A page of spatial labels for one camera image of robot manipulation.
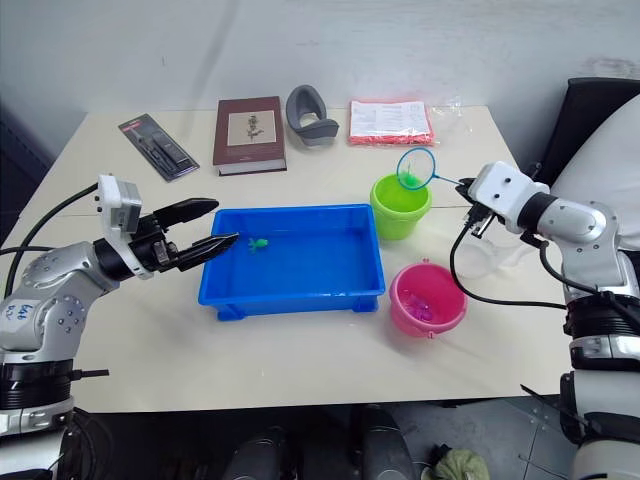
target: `brown book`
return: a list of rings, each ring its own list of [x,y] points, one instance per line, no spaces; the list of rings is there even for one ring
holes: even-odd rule
[[[280,98],[220,100],[213,164],[221,176],[286,170]]]

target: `white wall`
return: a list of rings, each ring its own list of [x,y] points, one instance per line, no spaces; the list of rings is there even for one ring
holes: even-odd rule
[[[640,78],[639,23],[637,0],[0,0],[0,93],[52,155],[87,111],[459,95],[522,164],[567,78]]]

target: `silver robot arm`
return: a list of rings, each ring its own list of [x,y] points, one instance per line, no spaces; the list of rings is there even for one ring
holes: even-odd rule
[[[11,458],[0,462],[0,475],[47,468],[54,460],[64,465],[56,459],[64,455],[63,433],[73,415],[71,382],[108,374],[73,369],[96,299],[133,276],[148,279],[154,271],[199,265],[238,238],[210,236],[179,251],[166,241],[168,227],[210,212],[217,201],[185,200],[140,218],[142,201],[134,184],[106,175],[98,184],[104,238],[41,255],[27,267],[18,289],[0,303],[0,455]],[[25,435],[34,432],[42,434]]]
[[[513,233],[553,241],[562,276],[581,287],[564,285],[575,371],[561,378],[561,418],[565,435],[581,445],[571,478],[640,479],[640,288],[618,248],[615,213],[554,197],[502,162],[486,165],[459,191],[487,209],[472,226],[476,236],[497,215]]]

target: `black chair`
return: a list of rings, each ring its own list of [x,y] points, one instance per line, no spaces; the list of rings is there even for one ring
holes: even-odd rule
[[[532,178],[553,185],[593,132],[622,105],[640,95],[640,80],[571,78],[544,157]]]

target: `green cloth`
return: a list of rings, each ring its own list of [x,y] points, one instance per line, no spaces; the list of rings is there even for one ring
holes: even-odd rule
[[[477,453],[449,450],[431,472],[423,472],[422,480],[489,480],[489,470]]]

